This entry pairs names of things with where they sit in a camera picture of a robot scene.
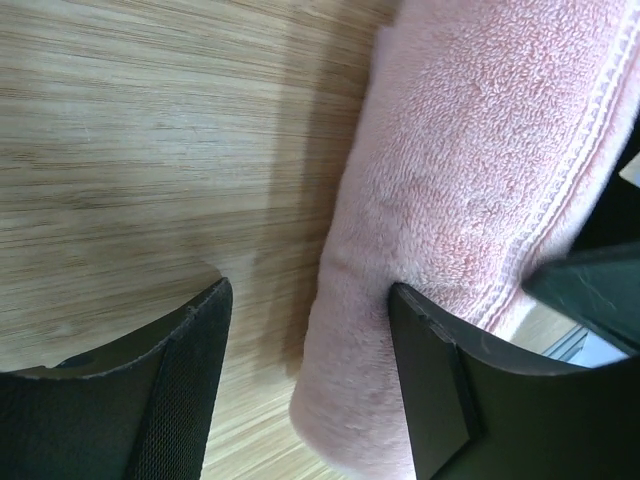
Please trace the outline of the large pink towel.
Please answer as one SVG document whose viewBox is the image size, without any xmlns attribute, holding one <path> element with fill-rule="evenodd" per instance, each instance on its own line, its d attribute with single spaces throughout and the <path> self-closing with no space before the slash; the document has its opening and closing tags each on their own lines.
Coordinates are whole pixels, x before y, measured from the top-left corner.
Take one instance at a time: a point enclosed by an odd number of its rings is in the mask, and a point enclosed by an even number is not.
<svg viewBox="0 0 640 480">
<path fill-rule="evenodd" d="M 415 475 L 387 297 L 405 283 L 510 339 L 639 103 L 635 1 L 404 1 L 379 31 L 320 259 L 294 429 L 354 479 Z"/>
</svg>

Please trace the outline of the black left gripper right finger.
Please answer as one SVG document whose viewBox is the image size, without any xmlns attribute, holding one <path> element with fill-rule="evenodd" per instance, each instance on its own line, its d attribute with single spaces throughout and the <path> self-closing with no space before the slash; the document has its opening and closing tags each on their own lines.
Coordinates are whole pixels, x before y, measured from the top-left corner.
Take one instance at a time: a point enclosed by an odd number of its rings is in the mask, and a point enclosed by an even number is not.
<svg viewBox="0 0 640 480">
<path fill-rule="evenodd" d="M 635 479 L 639 360 L 532 353 L 396 284 L 389 318 L 420 479 Z"/>
</svg>

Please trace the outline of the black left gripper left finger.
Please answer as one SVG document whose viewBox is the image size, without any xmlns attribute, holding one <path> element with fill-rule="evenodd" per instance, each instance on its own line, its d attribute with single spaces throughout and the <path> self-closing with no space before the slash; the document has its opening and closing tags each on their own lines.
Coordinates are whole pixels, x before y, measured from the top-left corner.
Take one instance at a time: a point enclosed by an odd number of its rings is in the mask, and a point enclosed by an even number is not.
<svg viewBox="0 0 640 480">
<path fill-rule="evenodd" d="M 199 478 L 232 304 L 223 278 L 55 367 L 3 373 L 2 477 Z"/>
</svg>

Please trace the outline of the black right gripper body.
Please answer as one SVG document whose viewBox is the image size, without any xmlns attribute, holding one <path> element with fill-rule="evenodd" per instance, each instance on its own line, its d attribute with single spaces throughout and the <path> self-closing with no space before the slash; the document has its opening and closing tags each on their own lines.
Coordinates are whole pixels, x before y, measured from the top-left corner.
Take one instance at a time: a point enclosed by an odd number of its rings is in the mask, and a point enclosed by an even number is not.
<svg viewBox="0 0 640 480">
<path fill-rule="evenodd" d="M 639 188 L 615 172 L 572 245 L 578 252 L 639 240 Z"/>
</svg>

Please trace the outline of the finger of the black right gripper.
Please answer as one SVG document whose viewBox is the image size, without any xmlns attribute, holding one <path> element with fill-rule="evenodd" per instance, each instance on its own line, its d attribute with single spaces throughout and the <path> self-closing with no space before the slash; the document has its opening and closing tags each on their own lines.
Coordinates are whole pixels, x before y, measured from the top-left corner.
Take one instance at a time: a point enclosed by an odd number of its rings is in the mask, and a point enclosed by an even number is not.
<svg viewBox="0 0 640 480">
<path fill-rule="evenodd" d="M 584 250 L 540 266 L 523 290 L 629 356 L 639 354 L 639 244 Z"/>
</svg>

